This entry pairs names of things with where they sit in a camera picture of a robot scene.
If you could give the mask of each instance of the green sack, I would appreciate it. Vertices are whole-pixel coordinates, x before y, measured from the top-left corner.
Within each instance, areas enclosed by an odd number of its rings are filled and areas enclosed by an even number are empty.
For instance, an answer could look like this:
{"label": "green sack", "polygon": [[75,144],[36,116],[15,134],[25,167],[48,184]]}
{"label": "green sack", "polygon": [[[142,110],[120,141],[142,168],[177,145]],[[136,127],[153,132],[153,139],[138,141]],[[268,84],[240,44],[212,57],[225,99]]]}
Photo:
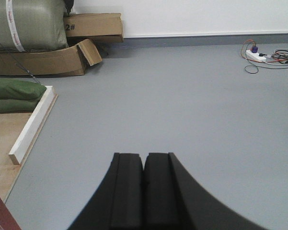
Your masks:
{"label": "green sack", "polygon": [[[63,21],[64,0],[14,0],[12,11],[8,10],[9,18],[11,14],[14,16],[12,21],[20,44],[27,52],[68,47]],[[10,31],[6,1],[0,0],[0,43],[5,49],[17,51],[12,37],[15,38],[15,33]]]}
{"label": "green sack", "polygon": [[11,112],[33,112],[37,104],[38,101],[0,99],[0,114]]}
{"label": "green sack", "polygon": [[39,101],[45,91],[45,86],[34,82],[16,79],[0,79],[0,99]]}

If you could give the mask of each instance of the torn cardboard box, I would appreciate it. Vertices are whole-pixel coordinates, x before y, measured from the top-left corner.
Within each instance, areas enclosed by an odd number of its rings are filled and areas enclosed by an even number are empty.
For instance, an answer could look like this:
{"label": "torn cardboard box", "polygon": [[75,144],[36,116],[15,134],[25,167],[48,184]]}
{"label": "torn cardboard box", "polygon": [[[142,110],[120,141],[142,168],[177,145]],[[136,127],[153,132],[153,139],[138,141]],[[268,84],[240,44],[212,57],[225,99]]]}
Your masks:
{"label": "torn cardboard box", "polygon": [[123,42],[120,13],[86,13],[64,17],[67,38],[90,38],[94,42]]}
{"label": "torn cardboard box", "polygon": [[16,65],[19,61],[34,75],[83,75],[87,65],[102,61],[100,54],[90,39],[76,45],[42,53],[0,53],[0,75],[26,75]]}

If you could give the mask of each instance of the white wall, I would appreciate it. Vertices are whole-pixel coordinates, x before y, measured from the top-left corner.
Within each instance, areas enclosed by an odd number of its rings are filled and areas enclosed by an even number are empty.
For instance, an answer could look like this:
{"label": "white wall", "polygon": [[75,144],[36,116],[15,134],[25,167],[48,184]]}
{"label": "white wall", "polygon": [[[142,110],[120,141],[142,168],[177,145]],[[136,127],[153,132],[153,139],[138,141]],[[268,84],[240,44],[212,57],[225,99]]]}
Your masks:
{"label": "white wall", "polygon": [[125,37],[288,33],[288,0],[75,0],[74,9],[122,13]]}

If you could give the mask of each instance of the power strip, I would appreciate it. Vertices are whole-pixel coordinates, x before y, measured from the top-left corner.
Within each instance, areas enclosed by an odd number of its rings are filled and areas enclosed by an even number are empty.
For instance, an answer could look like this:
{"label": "power strip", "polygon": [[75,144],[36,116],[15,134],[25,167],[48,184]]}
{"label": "power strip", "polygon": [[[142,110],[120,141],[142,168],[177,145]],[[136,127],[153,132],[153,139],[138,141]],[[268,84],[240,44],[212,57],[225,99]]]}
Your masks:
{"label": "power strip", "polygon": [[258,62],[265,62],[266,58],[265,57],[260,57],[259,53],[253,53],[251,50],[246,50],[246,57],[247,59],[252,59]]}

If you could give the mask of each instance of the white strap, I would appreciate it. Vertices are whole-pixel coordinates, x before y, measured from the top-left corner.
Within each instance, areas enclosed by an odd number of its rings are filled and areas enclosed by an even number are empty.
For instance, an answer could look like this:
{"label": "white strap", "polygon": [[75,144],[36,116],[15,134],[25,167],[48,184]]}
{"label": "white strap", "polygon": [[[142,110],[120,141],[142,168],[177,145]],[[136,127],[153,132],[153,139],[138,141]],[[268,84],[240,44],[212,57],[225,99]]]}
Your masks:
{"label": "white strap", "polygon": [[25,52],[25,49],[21,45],[17,30],[16,30],[12,0],[6,0],[6,16],[8,17],[10,32],[11,32],[11,36],[12,36],[15,47],[17,48],[19,52]]}

